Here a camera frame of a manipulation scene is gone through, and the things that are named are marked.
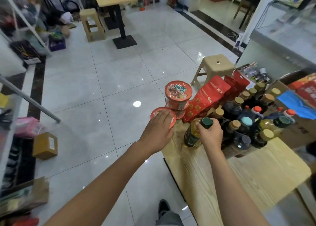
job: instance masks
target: pink plastic basket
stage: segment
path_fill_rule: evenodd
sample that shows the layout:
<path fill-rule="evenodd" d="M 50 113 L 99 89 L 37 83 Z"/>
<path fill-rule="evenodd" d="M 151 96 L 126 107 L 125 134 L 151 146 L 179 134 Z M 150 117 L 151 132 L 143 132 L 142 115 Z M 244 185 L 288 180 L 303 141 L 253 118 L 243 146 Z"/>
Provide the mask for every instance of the pink plastic basket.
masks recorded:
<path fill-rule="evenodd" d="M 16 121 L 15 135 L 22 138 L 35 138 L 45 127 L 34 117 L 19 117 Z"/>

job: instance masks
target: wooden table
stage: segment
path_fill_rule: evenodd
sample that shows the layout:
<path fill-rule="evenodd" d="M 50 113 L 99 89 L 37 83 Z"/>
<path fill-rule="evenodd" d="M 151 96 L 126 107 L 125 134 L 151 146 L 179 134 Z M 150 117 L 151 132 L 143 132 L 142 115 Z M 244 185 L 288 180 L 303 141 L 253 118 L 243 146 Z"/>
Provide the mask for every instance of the wooden table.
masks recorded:
<path fill-rule="evenodd" d="M 127 4 L 130 2 L 136 2 L 137 0 L 96 0 L 99 7 L 108 7 L 110 17 L 105 18 L 104 21 L 109 30 L 119 28 L 121 37 L 113 39 L 117 49 L 122 49 L 129 46 L 137 45 L 136 41 L 131 35 L 126 36 L 124 30 L 124 24 L 121 14 L 120 4 Z"/>
<path fill-rule="evenodd" d="M 188 127 L 189 123 L 177 124 L 162 153 L 198 225 L 223 225 L 205 150 L 203 146 L 184 147 Z M 261 211 L 276 205 L 311 175 L 310 168 L 279 138 L 263 149 L 228 162 Z"/>

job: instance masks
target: purple box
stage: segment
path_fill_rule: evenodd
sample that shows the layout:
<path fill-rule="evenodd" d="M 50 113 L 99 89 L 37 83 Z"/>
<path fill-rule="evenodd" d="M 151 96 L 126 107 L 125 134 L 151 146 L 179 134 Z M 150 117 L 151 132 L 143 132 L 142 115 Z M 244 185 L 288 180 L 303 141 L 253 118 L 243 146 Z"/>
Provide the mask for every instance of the purple box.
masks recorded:
<path fill-rule="evenodd" d="M 66 49 L 65 39 L 62 39 L 61 41 L 58 41 L 58 42 L 52 41 L 50 39 L 48 48 L 50 49 L 50 51 L 58 51 L 58 50 Z"/>

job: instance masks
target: beige stool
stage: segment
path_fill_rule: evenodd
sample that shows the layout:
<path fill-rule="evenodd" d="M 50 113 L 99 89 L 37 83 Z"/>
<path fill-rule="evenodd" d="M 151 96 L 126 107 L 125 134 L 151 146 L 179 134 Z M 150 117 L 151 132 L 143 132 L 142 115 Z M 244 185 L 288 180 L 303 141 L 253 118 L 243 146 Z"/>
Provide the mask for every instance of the beige stool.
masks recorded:
<path fill-rule="evenodd" d="M 81 22 L 82 22 L 84 31 L 86 32 L 88 42 L 93 41 L 93 35 L 96 33 L 101 34 L 102 38 L 105 39 L 105 29 L 101 25 L 97 11 L 94 8 L 80 10 L 80 18 L 81 18 Z M 88 18 L 93 20 L 95 22 L 95 24 L 90 25 L 88 22 Z M 93 28 L 93 27 L 97 27 L 98 31 L 91 32 L 91 28 Z"/>
<path fill-rule="evenodd" d="M 200 89 L 202 86 L 200 82 L 197 80 L 198 76 L 207 75 L 205 80 L 205 82 L 207 83 L 216 75 L 220 77 L 226 75 L 231 76 L 233 74 L 234 69 L 235 65 L 233 65 L 231 61 L 223 54 L 204 57 L 200 64 L 200 67 L 198 68 L 191 82 L 191 85 L 195 85 L 198 89 Z"/>

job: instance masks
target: small brown box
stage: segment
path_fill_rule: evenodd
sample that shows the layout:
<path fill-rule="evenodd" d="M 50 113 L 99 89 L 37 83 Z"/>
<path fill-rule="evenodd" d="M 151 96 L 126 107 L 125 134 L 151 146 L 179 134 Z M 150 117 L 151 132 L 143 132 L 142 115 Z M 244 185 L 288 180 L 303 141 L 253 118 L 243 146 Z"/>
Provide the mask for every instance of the small brown box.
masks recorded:
<path fill-rule="evenodd" d="M 49 132 L 40 134 L 34 138 L 33 157 L 47 160 L 58 154 L 57 137 Z"/>

